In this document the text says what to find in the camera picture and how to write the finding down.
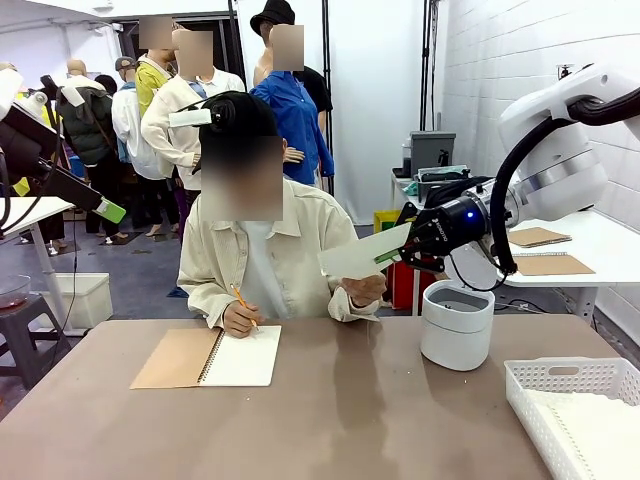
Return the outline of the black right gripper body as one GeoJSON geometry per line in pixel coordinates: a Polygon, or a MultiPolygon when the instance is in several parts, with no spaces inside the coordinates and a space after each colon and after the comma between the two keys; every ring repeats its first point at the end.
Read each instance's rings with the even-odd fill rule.
{"type": "Polygon", "coordinates": [[[412,225],[419,253],[450,253],[488,233],[486,209],[471,197],[459,197],[422,210],[412,225]]]}

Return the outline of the person's right hand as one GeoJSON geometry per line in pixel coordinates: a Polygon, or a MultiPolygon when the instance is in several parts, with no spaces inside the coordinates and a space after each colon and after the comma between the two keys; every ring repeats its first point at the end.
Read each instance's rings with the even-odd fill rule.
{"type": "Polygon", "coordinates": [[[236,338],[245,338],[264,322],[259,308],[252,304],[243,304],[236,300],[230,303],[223,313],[223,328],[236,338]]]}

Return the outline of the person's left hand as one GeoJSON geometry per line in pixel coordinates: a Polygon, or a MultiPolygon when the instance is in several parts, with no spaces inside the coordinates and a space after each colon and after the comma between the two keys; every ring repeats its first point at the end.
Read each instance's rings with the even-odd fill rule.
{"type": "Polygon", "coordinates": [[[386,277],[381,273],[359,280],[343,278],[340,285],[356,308],[364,308],[379,301],[387,289],[386,277]]]}

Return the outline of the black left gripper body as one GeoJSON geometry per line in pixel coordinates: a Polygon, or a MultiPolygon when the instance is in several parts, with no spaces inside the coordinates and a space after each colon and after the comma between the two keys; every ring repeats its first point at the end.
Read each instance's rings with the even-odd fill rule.
{"type": "Polygon", "coordinates": [[[1,120],[1,149],[11,178],[47,178],[58,136],[18,103],[1,120]]]}

